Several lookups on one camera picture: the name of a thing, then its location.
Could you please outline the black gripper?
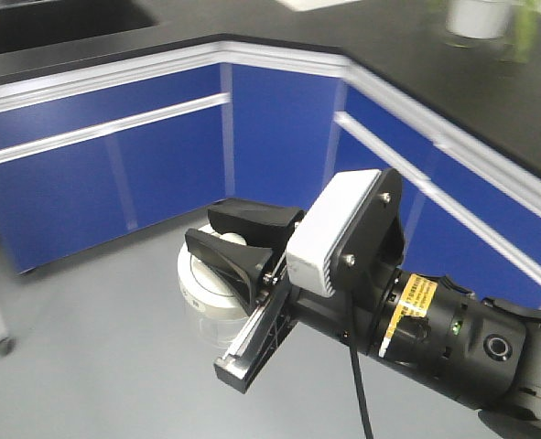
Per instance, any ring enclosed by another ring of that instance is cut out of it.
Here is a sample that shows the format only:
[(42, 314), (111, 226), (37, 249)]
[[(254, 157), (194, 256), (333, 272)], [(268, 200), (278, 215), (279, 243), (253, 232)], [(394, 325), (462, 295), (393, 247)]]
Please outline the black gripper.
[(197, 229), (185, 233), (189, 253), (222, 274), (248, 315), (237, 339), (214, 362), (220, 380), (246, 392), (300, 323), (340, 341), (353, 356), (371, 351), (405, 245), (402, 178), (393, 168), (380, 171), (331, 257), (335, 293), (329, 298), (289, 280), (286, 247), (303, 209), (226, 198), (208, 207), (214, 236)]

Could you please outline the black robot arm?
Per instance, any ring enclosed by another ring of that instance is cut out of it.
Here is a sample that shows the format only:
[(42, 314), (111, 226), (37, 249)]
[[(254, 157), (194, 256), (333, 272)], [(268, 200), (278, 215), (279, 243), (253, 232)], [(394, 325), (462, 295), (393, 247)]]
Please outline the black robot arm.
[(446, 276), (401, 269), (402, 178), (336, 174), (308, 210), (227, 198), (188, 252), (236, 295), (247, 322), (215, 360), (246, 392), (297, 323), (478, 413), (503, 438), (541, 438), (541, 310), (478, 300)]

